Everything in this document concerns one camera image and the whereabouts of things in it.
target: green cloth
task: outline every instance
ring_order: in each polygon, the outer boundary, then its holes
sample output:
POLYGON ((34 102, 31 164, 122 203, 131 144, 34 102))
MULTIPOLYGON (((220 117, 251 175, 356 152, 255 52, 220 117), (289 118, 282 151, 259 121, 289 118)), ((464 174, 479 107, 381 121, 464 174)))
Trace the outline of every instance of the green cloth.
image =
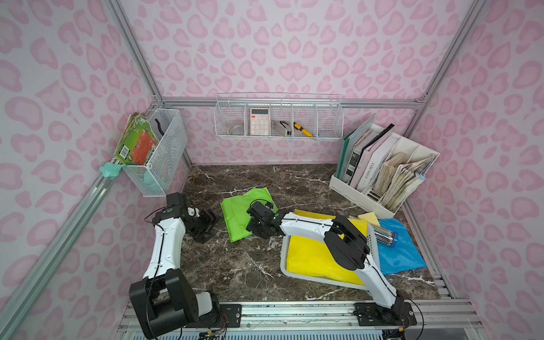
POLYGON ((228 235, 231 242, 236 242, 244 237, 251 235, 250 231, 246 230, 251 216, 248 214, 248 209, 251 203, 257 199, 266 200, 274 203, 267 188, 253 188, 244 195, 227 197, 221 202, 221 209, 227 225, 228 235))

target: stapler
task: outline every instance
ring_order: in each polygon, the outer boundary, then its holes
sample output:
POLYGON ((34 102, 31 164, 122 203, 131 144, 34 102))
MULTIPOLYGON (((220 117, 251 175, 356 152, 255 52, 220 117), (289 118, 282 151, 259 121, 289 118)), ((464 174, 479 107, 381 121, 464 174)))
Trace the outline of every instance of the stapler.
POLYGON ((292 137, 293 136, 293 129, 291 129, 291 125, 283 120, 272 121, 272 128, 280 133, 280 135, 284 137, 292 137))

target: marble tabletop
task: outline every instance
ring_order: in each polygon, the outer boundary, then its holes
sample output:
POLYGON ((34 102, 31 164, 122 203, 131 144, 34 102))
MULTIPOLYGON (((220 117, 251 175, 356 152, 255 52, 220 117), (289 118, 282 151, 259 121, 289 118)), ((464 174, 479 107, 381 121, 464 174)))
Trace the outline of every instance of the marble tabletop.
MULTIPOLYGON (((208 242, 199 244, 189 236, 183 241, 181 268, 195 291, 209 290, 220 301, 371 299, 365 290, 285 276, 280 269, 282 237, 248 236, 231 243, 222 218, 224 198, 264 187, 278 208, 346 216, 364 213, 329 188, 335 170, 335 164, 193 166, 183 192, 195 207, 211 209, 219 217, 216 235, 208 242)), ((407 224, 401 210, 395 218, 407 224)), ((427 268, 386 278, 412 299, 440 298, 427 268)))

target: white wire basket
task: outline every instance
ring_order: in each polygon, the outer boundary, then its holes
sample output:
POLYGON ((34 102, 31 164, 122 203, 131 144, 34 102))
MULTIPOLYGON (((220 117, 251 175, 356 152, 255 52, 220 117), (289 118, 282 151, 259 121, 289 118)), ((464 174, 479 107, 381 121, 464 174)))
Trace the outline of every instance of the white wire basket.
POLYGON ((156 109, 149 122, 160 139, 157 149, 146 165, 127 165, 123 169, 145 197, 164 197, 180 164, 187 134, 178 110, 156 109))
POLYGON ((342 138, 344 114, 337 95, 236 93, 217 94, 215 133, 219 138, 284 138, 338 140, 342 138), (251 108, 269 109, 270 134, 250 135, 251 108), (273 121, 285 122, 292 135, 285 136, 272 127, 273 121), (294 128, 297 123, 313 137, 294 128))

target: white file organizer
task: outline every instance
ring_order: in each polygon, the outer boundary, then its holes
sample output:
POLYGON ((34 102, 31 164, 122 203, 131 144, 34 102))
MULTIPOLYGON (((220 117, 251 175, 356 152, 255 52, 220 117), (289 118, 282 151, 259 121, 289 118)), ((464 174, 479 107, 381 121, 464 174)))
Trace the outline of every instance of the white file organizer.
MULTIPOLYGON (((378 244, 376 242, 376 236, 374 234, 374 227, 370 223, 367 226, 367 235, 366 235, 366 237, 367 237, 368 247, 370 248, 370 254, 372 254, 372 259, 374 259, 374 263, 376 263, 376 267, 378 269, 380 269, 380 257, 379 257, 379 254, 378 254, 378 244)), ((283 242, 281 244, 280 269, 281 269, 281 272, 285 276, 294 277, 295 279, 326 283, 328 285, 335 285, 335 286, 348 287, 348 288, 354 288, 354 289, 368 290, 366 288, 366 286, 364 286, 364 285, 354 285, 353 283, 346 283, 346 282, 342 282, 342 281, 336 281, 336 280, 329 279, 328 277, 324 277, 324 276, 320 276, 320 277, 307 276, 307 275, 295 274, 295 273, 291 273, 290 271, 287 271, 287 254, 289 252, 289 242, 290 241, 291 241, 290 236, 284 236, 283 237, 283 242)))
MULTIPOLYGON (((381 132, 383 129, 384 128, 379 125, 372 125, 372 130, 381 132)), ((435 159, 432 161, 434 163, 440 155, 439 152, 429 149, 428 147, 418 144, 413 140, 405 138, 399 134, 393 133, 393 136, 395 138, 398 138, 398 142, 391 149, 389 155, 385 160, 389 160, 394 154, 398 152, 404 152, 408 156, 408 158, 403 160, 403 164, 417 162, 418 160, 429 157, 431 154, 435 155, 435 159)), ((379 203, 379 201, 376 202, 367 196, 368 192, 374 188, 374 183, 376 182, 376 176, 378 173, 379 171, 376 172, 376 175, 372 179, 370 184, 361 192, 337 179, 334 175, 331 176, 331 182, 329 184, 329 187, 353 202, 354 204, 360 206, 365 211, 374 212, 378 219, 393 218, 399 208, 397 208, 395 211, 389 211, 388 209, 383 207, 379 203)))

